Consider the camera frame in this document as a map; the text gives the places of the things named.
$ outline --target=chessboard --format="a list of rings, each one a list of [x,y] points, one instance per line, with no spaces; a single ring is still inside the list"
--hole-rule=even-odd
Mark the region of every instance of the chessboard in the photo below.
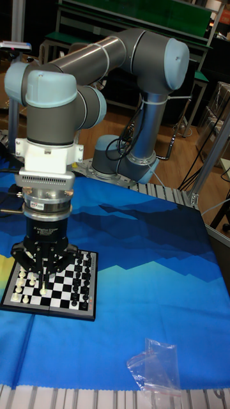
[[[45,291],[34,273],[15,262],[0,309],[94,321],[97,259],[95,252],[78,250],[75,264],[50,277]]]

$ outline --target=black chess piece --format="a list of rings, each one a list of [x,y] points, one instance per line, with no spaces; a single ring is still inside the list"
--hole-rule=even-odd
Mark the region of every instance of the black chess piece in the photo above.
[[[85,274],[85,280],[90,280],[90,277],[91,277],[91,274],[90,273],[88,273],[88,274]]]
[[[78,282],[76,282],[76,283],[73,285],[73,290],[74,290],[75,293],[78,292],[78,288],[79,288],[79,284],[78,284]]]
[[[81,288],[81,293],[82,293],[82,294],[87,294],[87,295],[89,295],[89,288],[86,287],[86,286],[85,286],[85,287],[82,287],[82,288]]]
[[[87,308],[88,308],[88,303],[87,303],[86,301],[83,302],[82,308],[83,308],[83,309],[87,309]]]

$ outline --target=chess piece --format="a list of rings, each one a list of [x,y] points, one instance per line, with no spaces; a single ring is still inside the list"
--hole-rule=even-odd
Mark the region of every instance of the chess piece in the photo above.
[[[20,271],[19,277],[20,277],[21,279],[23,279],[25,276],[26,276],[26,273],[25,273],[25,270],[23,269],[23,271],[22,271],[22,270]]]
[[[31,274],[31,280],[29,282],[29,285],[32,287],[35,285],[36,281],[35,281],[35,276],[33,275],[33,273]]]
[[[17,301],[19,299],[19,295],[17,293],[13,293],[12,300]]]
[[[15,288],[16,293],[21,293],[22,292],[22,287],[20,287],[19,285]]]
[[[45,283],[42,283],[42,289],[40,290],[41,295],[45,295],[47,293],[47,290],[45,289]]]
[[[87,309],[87,308],[88,308],[88,303],[87,303],[86,301],[83,302],[82,308],[83,308],[83,309]]]
[[[25,280],[23,280],[23,278],[20,278],[20,280],[18,281],[18,286],[23,286],[25,284]]]
[[[90,273],[87,273],[87,274],[85,274],[85,280],[90,280],[90,277],[91,277],[91,274]]]
[[[24,295],[24,297],[23,297],[23,299],[22,299],[22,302],[23,302],[24,304],[28,304],[28,302],[29,302],[29,297],[28,297],[27,295]]]

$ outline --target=transparent plastic bag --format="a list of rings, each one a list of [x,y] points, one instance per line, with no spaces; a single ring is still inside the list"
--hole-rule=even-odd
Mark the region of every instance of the transparent plastic bag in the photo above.
[[[127,367],[149,409],[181,409],[176,346],[146,339],[146,351],[131,358]]]

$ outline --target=wooden floor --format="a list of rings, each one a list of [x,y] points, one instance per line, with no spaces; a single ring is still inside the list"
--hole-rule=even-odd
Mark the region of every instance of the wooden floor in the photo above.
[[[98,124],[92,129],[83,130],[80,133],[79,142],[84,145],[84,158],[89,159],[93,156],[96,140],[105,134],[120,135],[123,127],[127,124],[132,116],[132,112],[124,109],[118,109],[110,106],[103,122]],[[161,160],[156,174],[162,180],[165,186],[170,188],[178,188],[186,175],[190,165],[193,163],[196,155],[196,140],[198,133],[195,127],[192,127],[192,135],[190,137],[182,138],[178,136],[175,140],[170,159],[168,161]],[[161,127],[160,133],[157,138],[155,151],[159,155],[165,155],[169,141],[173,134],[172,128]],[[203,162],[198,158],[195,163],[192,173],[196,172]],[[227,192],[230,188],[230,183],[221,179],[220,175],[223,170],[214,167],[206,180],[204,187],[199,196],[198,206],[202,212],[206,209],[217,205],[217,203],[223,201],[226,198]],[[159,181],[155,176],[151,178],[151,183],[159,184]],[[214,210],[210,210],[203,217],[205,223],[210,224],[217,214],[220,206]],[[221,231],[222,224],[219,225],[217,230]]]

